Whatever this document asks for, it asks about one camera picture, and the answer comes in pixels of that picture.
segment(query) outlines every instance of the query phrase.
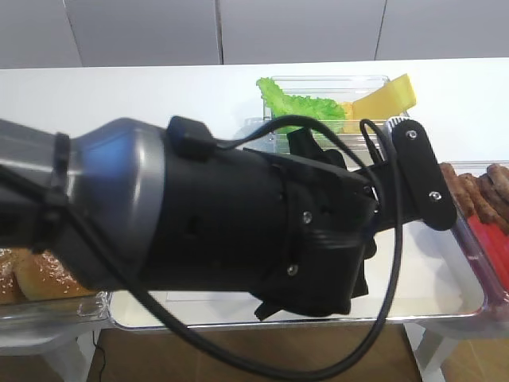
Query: green lettuce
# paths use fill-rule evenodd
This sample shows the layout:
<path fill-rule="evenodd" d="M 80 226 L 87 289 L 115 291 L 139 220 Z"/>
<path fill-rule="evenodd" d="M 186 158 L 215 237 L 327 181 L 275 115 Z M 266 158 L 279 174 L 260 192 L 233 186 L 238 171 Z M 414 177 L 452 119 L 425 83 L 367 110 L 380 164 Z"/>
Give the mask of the green lettuce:
<path fill-rule="evenodd" d="M 319 120 L 345 119 L 343 108 L 334 99 L 311 98 L 309 95 L 287 95 L 271 78 L 260 78 L 256 84 L 274 117 L 295 114 Z"/>

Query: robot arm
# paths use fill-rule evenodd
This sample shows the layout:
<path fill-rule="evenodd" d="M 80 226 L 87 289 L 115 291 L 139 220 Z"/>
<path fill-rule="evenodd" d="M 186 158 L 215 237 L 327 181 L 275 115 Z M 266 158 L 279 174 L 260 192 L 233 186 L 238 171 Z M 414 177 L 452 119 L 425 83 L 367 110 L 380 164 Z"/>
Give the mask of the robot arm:
<path fill-rule="evenodd" d="M 370 121 L 361 121 L 361 126 Z M 233 150 L 284 126 L 290 155 Z M 456 208 L 421 125 L 400 122 L 366 167 L 327 127 L 297 116 L 239 141 L 174 117 L 163 130 L 120 119 L 71 140 L 0 121 L 0 246 L 51 249 L 86 287 L 126 287 L 175 334 L 242 370 L 283 380 L 323 380 L 353 366 L 380 333 L 401 261 L 402 224 L 445 230 Z M 322 132 L 361 167 L 323 151 Z M 278 310 L 347 314 L 367 293 L 363 261 L 376 232 L 395 228 L 382 308 L 350 356 L 321 370 L 281 370 L 235 356 L 159 306 L 146 289 L 242 290 Z"/>

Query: yellow cheese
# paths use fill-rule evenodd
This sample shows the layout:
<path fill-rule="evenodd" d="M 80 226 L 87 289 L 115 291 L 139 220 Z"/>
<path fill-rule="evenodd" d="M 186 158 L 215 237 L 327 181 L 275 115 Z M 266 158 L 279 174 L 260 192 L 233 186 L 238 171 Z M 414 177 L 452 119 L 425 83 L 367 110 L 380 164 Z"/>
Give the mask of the yellow cheese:
<path fill-rule="evenodd" d="M 344 110 L 344 118 L 346 120 L 353 119 L 353 103 L 352 102 L 342 102 L 341 107 Z"/>
<path fill-rule="evenodd" d="M 355 101 L 353 119 L 388 119 L 415 106 L 416 102 L 410 78 L 404 74 Z"/>

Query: white wall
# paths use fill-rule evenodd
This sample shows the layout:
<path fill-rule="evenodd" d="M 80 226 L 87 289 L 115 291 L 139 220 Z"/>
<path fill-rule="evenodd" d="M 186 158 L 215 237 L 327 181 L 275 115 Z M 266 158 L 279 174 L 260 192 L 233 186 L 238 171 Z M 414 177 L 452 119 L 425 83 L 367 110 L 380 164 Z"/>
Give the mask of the white wall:
<path fill-rule="evenodd" d="M 374 60 L 385 0 L 220 0 L 225 64 Z"/>
<path fill-rule="evenodd" d="M 0 0 L 0 68 L 81 66 L 62 0 Z"/>
<path fill-rule="evenodd" d="M 387 0 L 377 60 L 509 57 L 509 0 Z"/>
<path fill-rule="evenodd" d="M 65 0 L 84 66 L 219 64 L 214 0 Z"/>

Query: black bracket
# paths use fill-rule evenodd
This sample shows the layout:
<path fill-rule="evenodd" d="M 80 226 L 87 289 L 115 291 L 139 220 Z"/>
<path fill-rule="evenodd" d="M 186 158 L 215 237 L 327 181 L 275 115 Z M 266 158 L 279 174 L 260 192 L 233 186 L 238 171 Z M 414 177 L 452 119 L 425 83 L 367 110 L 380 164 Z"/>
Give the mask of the black bracket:
<path fill-rule="evenodd" d="M 392 142 L 405 191 L 412 196 L 419 216 L 432 229 L 450 229 L 456 223 L 456 206 L 424 127 L 411 119 L 402 121 L 392 130 Z"/>
<path fill-rule="evenodd" d="M 45 199 L 37 219 L 32 251 L 42 253 L 50 248 L 64 221 L 64 210 L 68 205 L 65 192 L 68 180 L 71 139 L 66 134 L 55 135 L 53 170 L 46 190 Z"/>
<path fill-rule="evenodd" d="M 216 141 L 207 126 L 178 115 L 169 121 L 166 134 L 177 155 L 194 161 L 205 162 L 216 149 Z"/>

